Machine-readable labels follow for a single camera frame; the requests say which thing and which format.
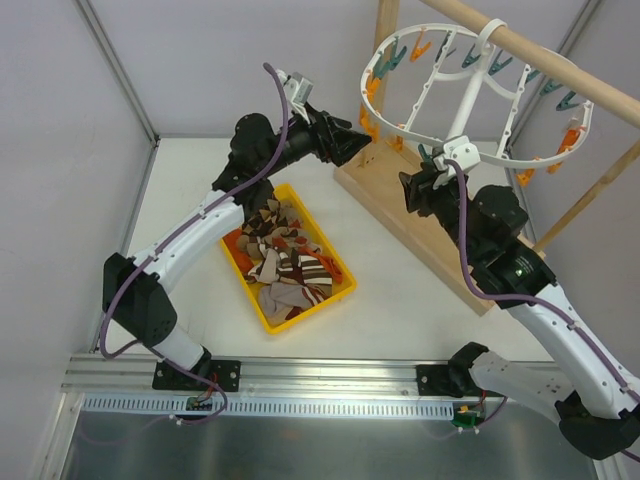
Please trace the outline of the brown argyle sock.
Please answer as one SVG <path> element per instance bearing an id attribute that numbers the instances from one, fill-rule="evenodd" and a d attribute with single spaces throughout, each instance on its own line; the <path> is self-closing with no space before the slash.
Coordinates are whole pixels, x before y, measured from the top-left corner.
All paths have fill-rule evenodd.
<path id="1" fill-rule="evenodd" d="M 254 240 L 266 240 L 269 237 L 299 233 L 303 220 L 289 201 L 270 198 L 247 220 L 241 234 Z"/>

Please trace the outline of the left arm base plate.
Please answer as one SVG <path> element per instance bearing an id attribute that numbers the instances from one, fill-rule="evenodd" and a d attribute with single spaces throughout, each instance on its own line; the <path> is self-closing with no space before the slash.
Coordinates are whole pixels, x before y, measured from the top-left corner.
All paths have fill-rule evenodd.
<path id="1" fill-rule="evenodd" d="M 199 368 L 186 374 L 167 361 L 161 361 L 155 366 L 151 388 L 157 391 L 200 392 L 209 387 L 202 382 L 202 379 L 206 379 L 216 383 L 225 392 L 237 392 L 241 366 L 239 360 L 205 359 L 199 363 Z"/>

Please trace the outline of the brown white striped sock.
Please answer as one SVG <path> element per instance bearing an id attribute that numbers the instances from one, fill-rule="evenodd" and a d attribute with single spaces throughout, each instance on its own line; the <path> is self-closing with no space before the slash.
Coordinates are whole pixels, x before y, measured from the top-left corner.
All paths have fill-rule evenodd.
<path id="1" fill-rule="evenodd" d="M 301 284 L 321 292 L 324 298 L 333 293 L 333 279 L 320 262 L 295 250 L 266 249 L 263 259 L 244 278 L 248 283 Z"/>

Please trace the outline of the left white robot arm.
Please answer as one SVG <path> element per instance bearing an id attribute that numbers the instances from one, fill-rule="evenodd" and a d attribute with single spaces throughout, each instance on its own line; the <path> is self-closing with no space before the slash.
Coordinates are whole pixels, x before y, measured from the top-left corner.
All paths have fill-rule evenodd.
<path id="1" fill-rule="evenodd" d="M 102 310 L 149 351 L 175 369 L 186 388 L 209 380 L 209 351 L 179 326 L 169 294 L 181 276 L 214 243 L 266 205 L 271 175 L 312 155 L 341 166 L 371 142 L 349 121 L 305 105 L 280 131 L 251 113 L 236 124 L 228 162 L 201 203 L 161 239 L 131 257 L 112 254 L 104 263 Z"/>

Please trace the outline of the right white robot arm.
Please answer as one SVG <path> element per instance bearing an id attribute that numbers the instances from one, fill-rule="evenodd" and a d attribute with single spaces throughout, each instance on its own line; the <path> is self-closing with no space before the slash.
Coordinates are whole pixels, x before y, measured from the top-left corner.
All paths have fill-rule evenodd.
<path id="1" fill-rule="evenodd" d="M 469 195 L 464 173 L 436 186 L 431 169 L 400 173 L 399 182 L 407 211 L 435 217 L 454 242 L 469 291 L 523 325 L 560 370 L 542 374 L 470 342 L 437 377 L 440 392 L 500 394 L 543 415 L 591 459 L 631 457 L 639 439 L 639 379 L 595 338 L 555 274 L 520 240 L 528 215 L 513 189 L 485 185 Z"/>

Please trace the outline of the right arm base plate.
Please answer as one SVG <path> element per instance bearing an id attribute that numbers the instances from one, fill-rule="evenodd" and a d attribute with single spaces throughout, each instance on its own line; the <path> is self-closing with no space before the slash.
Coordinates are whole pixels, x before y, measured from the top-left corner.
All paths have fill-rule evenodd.
<path id="1" fill-rule="evenodd" d="M 419 364 L 415 366 L 415 374 L 419 396 L 455 396 L 446 364 Z"/>

